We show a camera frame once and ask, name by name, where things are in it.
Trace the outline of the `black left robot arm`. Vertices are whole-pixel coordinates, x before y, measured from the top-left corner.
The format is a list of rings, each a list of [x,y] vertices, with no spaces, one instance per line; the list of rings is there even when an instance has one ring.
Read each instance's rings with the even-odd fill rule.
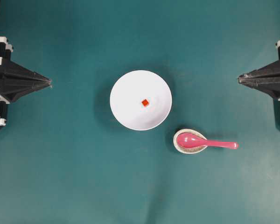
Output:
[[[0,127],[7,123],[8,106],[19,98],[51,86],[51,80],[11,61],[13,46],[0,36]]]

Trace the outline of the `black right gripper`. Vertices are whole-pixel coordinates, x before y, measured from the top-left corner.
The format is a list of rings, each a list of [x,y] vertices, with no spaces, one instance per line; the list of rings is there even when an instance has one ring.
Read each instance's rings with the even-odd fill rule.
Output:
[[[238,83],[245,85],[249,88],[256,89],[261,91],[270,97],[277,99],[280,101],[280,81],[278,82],[250,82],[246,81],[248,79],[253,78],[272,78],[272,77],[280,77],[280,40],[277,41],[276,49],[278,50],[279,60],[262,67],[257,70],[253,70],[249,73],[245,73],[238,77]]]

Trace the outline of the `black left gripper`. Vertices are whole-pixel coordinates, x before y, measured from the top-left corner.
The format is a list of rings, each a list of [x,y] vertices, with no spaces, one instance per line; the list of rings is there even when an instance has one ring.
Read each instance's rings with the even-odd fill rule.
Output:
[[[0,65],[4,59],[4,75],[8,78],[21,79],[3,82],[4,77],[0,74],[0,126],[5,126],[7,123],[7,111],[10,103],[16,102],[19,98],[32,92],[50,87],[52,82],[51,79],[10,61],[13,49],[7,38],[0,36]]]

